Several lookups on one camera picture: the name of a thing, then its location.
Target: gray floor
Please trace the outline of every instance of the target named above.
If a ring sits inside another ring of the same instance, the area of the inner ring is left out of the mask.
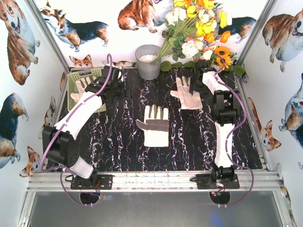
[[[232,192],[231,202],[246,192]],[[38,192],[31,227],[279,227],[272,192],[252,192],[241,204],[214,205],[207,192],[112,192],[93,208],[63,192]]]

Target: black mounting plate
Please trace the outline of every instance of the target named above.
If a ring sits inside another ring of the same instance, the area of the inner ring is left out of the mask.
[[[91,190],[95,188],[85,187],[79,183],[79,176],[76,178],[73,176],[71,180],[71,189],[72,190]],[[97,182],[100,181],[99,189],[100,190],[111,190],[113,185],[113,175],[109,174],[98,174]]]
[[[198,189],[214,189],[219,188],[211,178],[210,174],[197,174],[194,180],[197,183]],[[236,174],[234,174],[233,180],[230,179],[218,179],[217,183],[221,183],[226,186],[226,189],[239,189],[239,179]]]

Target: marble surface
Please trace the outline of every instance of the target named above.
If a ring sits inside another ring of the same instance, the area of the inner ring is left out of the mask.
[[[182,171],[207,170],[216,153],[216,128],[211,120],[212,94],[201,95],[203,109],[181,110],[177,98],[169,92],[177,90],[176,76],[191,75],[181,68],[161,73],[153,81],[139,77],[137,69],[125,69],[131,81],[132,100],[116,101],[106,113],[95,113],[78,134],[80,155],[98,171]],[[234,78],[220,75],[230,87]],[[148,148],[143,145],[144,133],[135,120],[143,121],[146,105],[169,109],[169,147]],[[60,119],[67,114],[67,96]],[[232,158],[241,166],[261,169],[261,161],[251,135],[249,123],[236,130],[232,142]]]

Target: corgi wallpaper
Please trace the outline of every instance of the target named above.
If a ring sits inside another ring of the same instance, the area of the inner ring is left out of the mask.
[[[0,213],[6,226],[18,225],[28,177],[39,169],[38,135],[52,120],[64,71],[38,26],[23,0],[0,0]]]
[[[303,3],[279,0],[244,61],[245,90],[269,169],[283,168],[292,219],[303,223]]]
[[[41,17],[53,34],[70,67],[76,60],[87,59],[95,67],[111,53],[113,60],[136,61],[134,52],[144,44],[162,46],[164,17],[173,8],[173,0],[116,0],[75,4],[72,0],[35,0]],[[225,45],[240,55],[267,0],[222,0],[231,13],[233,23],[219,30],[218,36],[229,30]],[[172,57],[163,61],[173,62]]]

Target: basket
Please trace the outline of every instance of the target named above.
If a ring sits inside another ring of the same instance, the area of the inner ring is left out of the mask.
[[[89,70],[81,70],[76,72],[71,72],[68,74],[68,87],[67,87],[67,110],[71,111],[76,102],[71,98],[71,93],[78,93],[78,88],[76,86],[76,81],[81,78],[89,77],[91,81],[93,81],[93,76],[101,77],[101,68],[93,68]],[[99,113],[106,111],[106,106],[103,104],[99,109],[97,109],[94,113]]]

